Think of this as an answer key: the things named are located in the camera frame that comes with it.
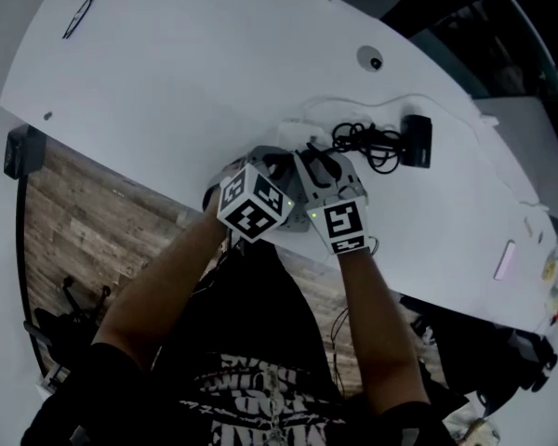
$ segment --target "person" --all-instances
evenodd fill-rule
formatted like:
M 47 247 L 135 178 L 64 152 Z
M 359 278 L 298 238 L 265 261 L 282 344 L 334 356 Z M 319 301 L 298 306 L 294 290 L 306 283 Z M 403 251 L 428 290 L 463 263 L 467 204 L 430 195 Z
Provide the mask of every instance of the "person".
M 119 295 L 21 444 L 70 444 L 79 427 L 91 444 L 454 444 L 369 251 L 339 256 L 364 388 L 346 401 L 274 246 L 230 249 L 203 277 L 227 234 L 218 203 Z

